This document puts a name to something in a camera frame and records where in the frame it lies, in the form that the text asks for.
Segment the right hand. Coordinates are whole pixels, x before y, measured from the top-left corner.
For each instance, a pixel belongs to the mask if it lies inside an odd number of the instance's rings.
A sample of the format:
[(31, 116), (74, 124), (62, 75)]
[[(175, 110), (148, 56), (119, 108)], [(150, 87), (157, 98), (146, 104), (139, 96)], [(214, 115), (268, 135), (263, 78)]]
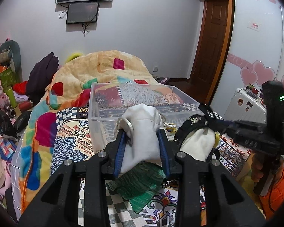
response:
[(257, 183), (263, 178), (264, 173), (262, 169), (264, 167), (265, 156), (260, 153), (254, 153), (252, 157), (252, 164), (251, 164), (251, 179), (256, 186)]

